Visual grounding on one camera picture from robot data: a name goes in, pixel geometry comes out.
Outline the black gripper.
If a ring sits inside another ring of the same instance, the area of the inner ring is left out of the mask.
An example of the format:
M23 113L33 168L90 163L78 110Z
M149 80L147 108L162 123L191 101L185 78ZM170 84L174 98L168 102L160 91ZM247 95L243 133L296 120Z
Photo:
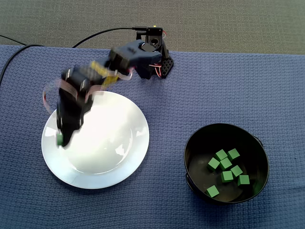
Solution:
M88 97L88 100L85 99L86 97L82 95L76 99L71 93L62 88L59 89L56 124L58 133L62 134L62 147L67 146L73 132L82 127L84 115L92 107L92 95Z

